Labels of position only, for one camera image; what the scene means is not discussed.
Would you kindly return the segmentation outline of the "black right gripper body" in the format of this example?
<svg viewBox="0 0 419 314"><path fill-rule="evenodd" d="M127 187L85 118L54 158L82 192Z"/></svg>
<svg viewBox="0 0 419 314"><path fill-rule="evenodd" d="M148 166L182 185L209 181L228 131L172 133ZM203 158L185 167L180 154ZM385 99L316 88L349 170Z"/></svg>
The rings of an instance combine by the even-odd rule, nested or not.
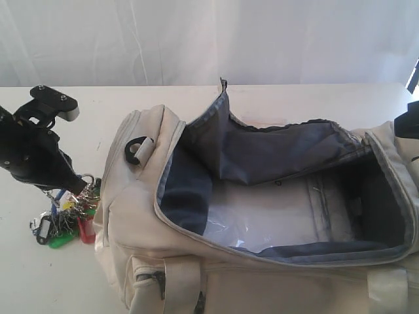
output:
<svg viewBox="0 0 419 314"><path fill-rule="evenodd" d="M419 139L419 101L407 104L407 111L393 121L396 137Z"/></svg>

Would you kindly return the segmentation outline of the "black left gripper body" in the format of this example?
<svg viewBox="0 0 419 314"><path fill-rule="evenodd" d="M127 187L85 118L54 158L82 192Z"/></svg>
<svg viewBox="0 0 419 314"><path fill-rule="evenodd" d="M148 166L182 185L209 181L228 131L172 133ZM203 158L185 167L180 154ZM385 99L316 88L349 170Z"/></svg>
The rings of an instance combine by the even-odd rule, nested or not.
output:
<svg viewBox="0 0 419 314"><path fill-rule="evenodd" d="M55 132L22 123L1 108L1 168L17 181L35 185L35 175L43 159L53 157L60 150L59 140Z"/></svg>

